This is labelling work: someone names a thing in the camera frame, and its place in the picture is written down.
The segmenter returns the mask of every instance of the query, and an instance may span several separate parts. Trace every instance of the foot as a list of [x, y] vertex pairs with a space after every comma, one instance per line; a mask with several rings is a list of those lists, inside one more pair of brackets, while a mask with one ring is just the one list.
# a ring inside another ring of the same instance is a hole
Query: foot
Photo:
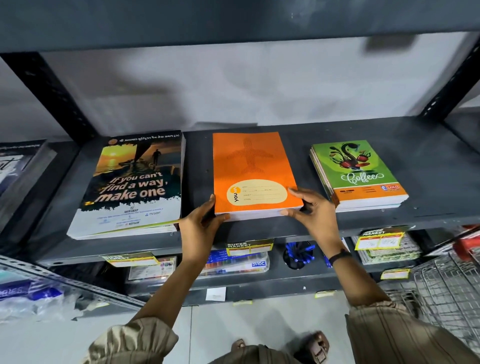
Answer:
[[241, 349], [245, 347], [245, 342], [243, 339], [238, 339], [236, 342], [232, 344], [231, 351], [234, 352], [235, 350]]
[[327, 359], [328, 349], [330, 344], [324, 333], [317, 331], [312, 335], [312, 338], [308, 341], [306, 350], [312, 355], [313, 361], [316, 364], [323, 363]]

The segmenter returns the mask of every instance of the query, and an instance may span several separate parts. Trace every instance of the wire basket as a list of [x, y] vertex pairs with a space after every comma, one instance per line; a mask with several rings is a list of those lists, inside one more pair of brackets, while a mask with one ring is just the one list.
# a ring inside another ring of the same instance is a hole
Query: wire basket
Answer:
[[479, 253], [464, 262], [451, 251], [413, 268], [410, 281], [381, 286], [414, 317], [444, 327], [480, 355]]

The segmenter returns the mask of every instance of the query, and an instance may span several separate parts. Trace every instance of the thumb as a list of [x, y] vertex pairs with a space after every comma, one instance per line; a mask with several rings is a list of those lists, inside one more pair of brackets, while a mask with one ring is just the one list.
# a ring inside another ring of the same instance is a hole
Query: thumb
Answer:
[[303, 212], [300, 212], [294, 208], [283, 209], [280, 211], [280, 214], [283, 216], [290, 216], [291, 218], [300, 221], [303, 225], [307, 223], [309, 218], [307, 214], [304, 214]]
[[215, 217], [210, 224], [208, 224], [207, 231], [209, 234], [215, 235], [216, 231], [222, 224], [222, 222], [228, 220], [230, 218], [230, 214], [222, 214]]

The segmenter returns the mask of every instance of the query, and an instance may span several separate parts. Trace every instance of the white floor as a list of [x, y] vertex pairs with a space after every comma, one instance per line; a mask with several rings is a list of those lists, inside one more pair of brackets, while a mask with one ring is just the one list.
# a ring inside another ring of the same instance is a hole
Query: white floor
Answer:
[[[293, 352], [308, 333], [322, 330], [330, 342], [328, 363], [354, 363], [342, 292], [315, 299], [313, 295], [269, 298], [233, 306], [215, 303], [182, 308], [174, 331], [180, 337], [165, 364], [207, 364], [227, 353], [232, 342]], [[88, 345], [112, 325], [132, 314], [79, 319], [77, 322], [0, 326], [2, 363], [79, 363]]]

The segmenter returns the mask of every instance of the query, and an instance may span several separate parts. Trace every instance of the bracelet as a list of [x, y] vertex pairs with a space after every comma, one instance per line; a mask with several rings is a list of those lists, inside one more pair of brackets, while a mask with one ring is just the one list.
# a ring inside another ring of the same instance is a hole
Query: bracelet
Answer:
[[350, 252], [347, 252], [345, 249], [341, 249], [338, 254], [335, 254], [333, 257], [329, 258], [328, 261], [330, 265], [333, 266], [333, 263], [340, 258], [345, 258], [346, 256], [352, 256]]

